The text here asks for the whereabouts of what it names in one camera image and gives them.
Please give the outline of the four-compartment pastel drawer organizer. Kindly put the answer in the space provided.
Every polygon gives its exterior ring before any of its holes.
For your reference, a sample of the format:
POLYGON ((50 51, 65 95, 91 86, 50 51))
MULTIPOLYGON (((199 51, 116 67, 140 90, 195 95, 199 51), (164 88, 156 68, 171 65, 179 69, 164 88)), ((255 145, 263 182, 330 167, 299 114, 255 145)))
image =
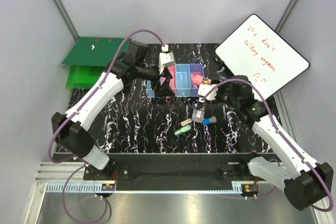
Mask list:
MULTIPOLYGON (((171 74, 170 86, 175 97, 198 97, 198 86, 194 85, 191 77, 198 72, 204 75, 203 65, 200 63, 182 63, 167 68, 171 74)), ((149 98, 156 98, 151 81, 147 81, 146 92, 149 98)))

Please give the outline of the pink capped pencil tube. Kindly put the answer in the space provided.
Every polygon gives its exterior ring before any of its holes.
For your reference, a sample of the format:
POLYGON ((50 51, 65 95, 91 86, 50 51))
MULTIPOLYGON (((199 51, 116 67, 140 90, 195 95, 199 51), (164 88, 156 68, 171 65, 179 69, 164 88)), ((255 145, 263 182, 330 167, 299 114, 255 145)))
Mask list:
POLYGON ((198 72, 192 75, 191 81, 196 86, 200 86, 201 84, 211 84, 212 83, 211 79, 205 78, 204 76, 200 75, 198 72))

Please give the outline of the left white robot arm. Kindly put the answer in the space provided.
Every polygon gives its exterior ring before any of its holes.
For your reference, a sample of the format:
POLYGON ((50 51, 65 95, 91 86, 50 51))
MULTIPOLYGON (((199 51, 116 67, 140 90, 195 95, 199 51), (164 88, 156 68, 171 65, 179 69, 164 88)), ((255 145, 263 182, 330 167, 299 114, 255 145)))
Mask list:
POLYGON ((169 87, 172 76, 169 66, 175 65, 173 53, 163 44, 157 65, 144 63, 148 45, 131 41, 125 52, 117 55, 106 66, 98 81, 87 94, 65 114, 56 112, 51 119, 53 141, 74 156, 95 168, 95 174, 103 180, 113 175, 110 158, 95 144, 88 133, 94 119, 103 107, 134 79, 149 80, 154 91, 160 90, 160 79, 165 78, 164 87, 169 87))

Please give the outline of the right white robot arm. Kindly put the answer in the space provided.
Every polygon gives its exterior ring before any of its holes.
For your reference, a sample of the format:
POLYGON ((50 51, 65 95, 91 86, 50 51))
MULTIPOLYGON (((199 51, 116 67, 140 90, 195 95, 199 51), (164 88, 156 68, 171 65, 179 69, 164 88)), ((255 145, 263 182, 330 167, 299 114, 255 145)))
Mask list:
POLYGON ((211 84, 214 100, 232 106, 239 119, 265 140, 284 164, 276 166, 257 155, 238 167, 239 176, 244 180, 260 177, 273 184, 298 210, 312 207, 330 212, 334 208, 333 168, 311 157, 284 131, 263 95, 246 76, 211 84))

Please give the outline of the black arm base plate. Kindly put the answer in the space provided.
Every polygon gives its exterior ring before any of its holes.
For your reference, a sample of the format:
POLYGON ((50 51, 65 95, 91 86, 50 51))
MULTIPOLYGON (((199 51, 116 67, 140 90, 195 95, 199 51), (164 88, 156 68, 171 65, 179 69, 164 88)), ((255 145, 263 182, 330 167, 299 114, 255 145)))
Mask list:
POLYGON ((83 168, 88 182, 114 182, 120 193, 238 193, 240 181, 255 177, 283 188, 285 180, 301 175, 301 161, 282 157, 281 166, 270 160, 274 153, 221 154, 110 154, 105 170, 83 168))

